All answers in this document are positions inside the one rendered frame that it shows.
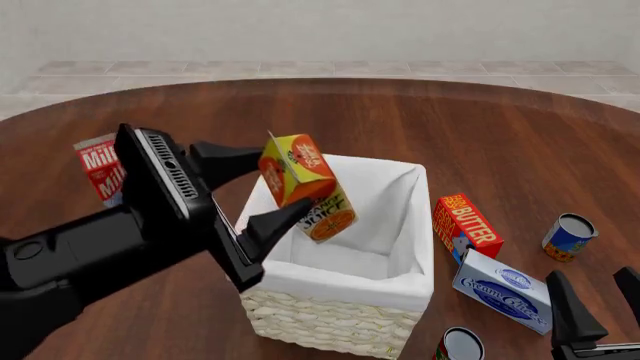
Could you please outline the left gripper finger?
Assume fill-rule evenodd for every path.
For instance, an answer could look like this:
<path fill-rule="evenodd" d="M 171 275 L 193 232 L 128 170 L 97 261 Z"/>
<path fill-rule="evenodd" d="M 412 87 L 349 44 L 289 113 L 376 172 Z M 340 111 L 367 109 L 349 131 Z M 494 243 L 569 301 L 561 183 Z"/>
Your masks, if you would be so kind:
<path fill-rule="evenodd" d="M 247 226 L 237 236 L 241 260 L 246 265 L 262 263 L 280 239 L 304 218 L 312 200 L 303 198 L 272 212 L 249 217 Z"/>
<path fill-rule="evenodd" d="M 189 146 L 196 172 L 209 190 L 216 190 L 259 169 L 262 147 L 232 147 L 198 142 Z"/>

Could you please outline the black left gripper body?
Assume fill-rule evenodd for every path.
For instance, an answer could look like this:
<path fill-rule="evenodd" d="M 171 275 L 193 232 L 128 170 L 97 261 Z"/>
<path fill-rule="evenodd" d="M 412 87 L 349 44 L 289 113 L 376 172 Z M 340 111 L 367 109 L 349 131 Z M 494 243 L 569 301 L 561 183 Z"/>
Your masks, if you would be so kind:
<path fill-rule="evenodd" d="M 239 292 L 262 280 L 261 265 L 242 262 L 239 233 L 196 172 L 189 148 L 163 131 L 121 124 L 115 152 L 126 171 L 123 200 L 140 227 L 141 264 L 158 272 L 208 251 Z"/>

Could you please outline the red and green tin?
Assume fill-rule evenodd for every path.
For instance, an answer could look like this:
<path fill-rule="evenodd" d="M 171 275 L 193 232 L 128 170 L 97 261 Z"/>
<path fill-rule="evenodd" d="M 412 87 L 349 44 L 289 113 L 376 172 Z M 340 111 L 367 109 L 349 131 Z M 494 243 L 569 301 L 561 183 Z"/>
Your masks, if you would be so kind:
<path fill-rule="evenodd" d="M 480 338 L 463 327 L 447 329 L 431 360 L 484 360 L 485 347 Z"/>

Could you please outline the red butter box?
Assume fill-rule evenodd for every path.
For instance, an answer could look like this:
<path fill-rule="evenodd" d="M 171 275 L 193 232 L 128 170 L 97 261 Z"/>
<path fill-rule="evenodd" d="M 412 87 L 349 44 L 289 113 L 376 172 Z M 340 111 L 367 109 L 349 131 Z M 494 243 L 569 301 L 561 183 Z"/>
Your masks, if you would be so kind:
<path fill-rule="evenodd" d="M 465 194 L 440 197 L 433 211 L 432 227 L 458 264 L 470 249 L 496 258 L 504 243 Z"/>

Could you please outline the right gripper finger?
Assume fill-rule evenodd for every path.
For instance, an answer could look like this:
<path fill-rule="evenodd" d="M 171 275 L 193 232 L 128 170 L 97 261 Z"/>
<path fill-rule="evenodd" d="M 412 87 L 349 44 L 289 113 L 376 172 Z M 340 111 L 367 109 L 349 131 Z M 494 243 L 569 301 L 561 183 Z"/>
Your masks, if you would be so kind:
<path fill-rule="evenodd" d="M 595 342 L 609 335 L 575 293 L 559 270 L 546 277 L 552 308 L 552 342 Z"/>
<path fill-rule="evenodd" d="M 627 301 L 640 301 L 640 275 L 630 266 L 619 269 L 614 281 Z"/>

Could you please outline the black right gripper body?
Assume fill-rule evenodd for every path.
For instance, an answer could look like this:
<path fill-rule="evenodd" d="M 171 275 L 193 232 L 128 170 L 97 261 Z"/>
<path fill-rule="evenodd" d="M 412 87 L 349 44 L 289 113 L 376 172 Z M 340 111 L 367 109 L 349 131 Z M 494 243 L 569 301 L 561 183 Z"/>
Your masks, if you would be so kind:
<path fill-rule="evenodd" d="M 551 341 L 554 360 L 640 360 L 640 343 L 596 344 Z"/>

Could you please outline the blue and yellow tin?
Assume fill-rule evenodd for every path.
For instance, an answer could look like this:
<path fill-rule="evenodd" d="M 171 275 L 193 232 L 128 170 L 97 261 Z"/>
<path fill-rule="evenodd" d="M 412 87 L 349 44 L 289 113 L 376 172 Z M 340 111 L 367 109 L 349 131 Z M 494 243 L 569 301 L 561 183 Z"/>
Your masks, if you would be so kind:
<path fill-rule="evenodd" d="M 560 215 L 542 240 L 543 251 L 552 259 L 569 263 L 591 241 L 599 236 L 588 219 L 574 213 Z"/>

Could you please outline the white wicker basket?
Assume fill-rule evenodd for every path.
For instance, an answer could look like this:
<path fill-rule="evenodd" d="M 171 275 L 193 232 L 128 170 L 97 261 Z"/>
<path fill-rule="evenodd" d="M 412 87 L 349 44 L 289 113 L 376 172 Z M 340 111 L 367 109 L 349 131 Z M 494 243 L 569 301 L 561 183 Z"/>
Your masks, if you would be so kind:
<path fill-rule="evenodd" d="M 434 293 L 426 169 L 340 155 L 326 161 L 357 221 L 321 243 L 290 230 L 241 304 L 262 337 L 397 359 Z"/>

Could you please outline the white cream cheese box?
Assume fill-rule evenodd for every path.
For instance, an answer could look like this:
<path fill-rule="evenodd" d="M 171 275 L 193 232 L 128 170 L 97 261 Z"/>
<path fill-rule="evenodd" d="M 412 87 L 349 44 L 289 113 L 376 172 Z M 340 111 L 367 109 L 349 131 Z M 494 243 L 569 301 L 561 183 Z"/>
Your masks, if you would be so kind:
<path fill-rule="evenodd" d="M 552 329 L 547 285 L 478 251 L 467 251 L 452 287 L 540 335 Z"/>

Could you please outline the red milk carton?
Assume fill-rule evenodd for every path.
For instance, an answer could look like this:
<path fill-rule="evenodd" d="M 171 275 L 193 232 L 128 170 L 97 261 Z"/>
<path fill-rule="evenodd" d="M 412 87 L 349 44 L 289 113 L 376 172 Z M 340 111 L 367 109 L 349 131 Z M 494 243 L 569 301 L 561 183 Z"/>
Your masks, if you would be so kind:
<path fill-rule="evenodd" d="M 122 203 L 121 190 L 126 177 L 114 149 L 115 139 L 116 134 L 112 133 L 73 146 L 84 173 L 107 208 Z"/>

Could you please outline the orange juice carton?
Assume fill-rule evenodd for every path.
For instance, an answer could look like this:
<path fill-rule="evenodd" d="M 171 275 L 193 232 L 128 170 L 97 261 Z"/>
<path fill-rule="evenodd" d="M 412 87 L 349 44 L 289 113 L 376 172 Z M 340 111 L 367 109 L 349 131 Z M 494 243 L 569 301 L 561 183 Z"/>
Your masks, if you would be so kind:
<path fill-rule="evenodd" d="M 309 198 L 312 208 L 296 226 L 322 243 L 353 225 L 355 209 L 312 138 L 308 134 L 270 137 L 258 167 L 280 208 Z"/>

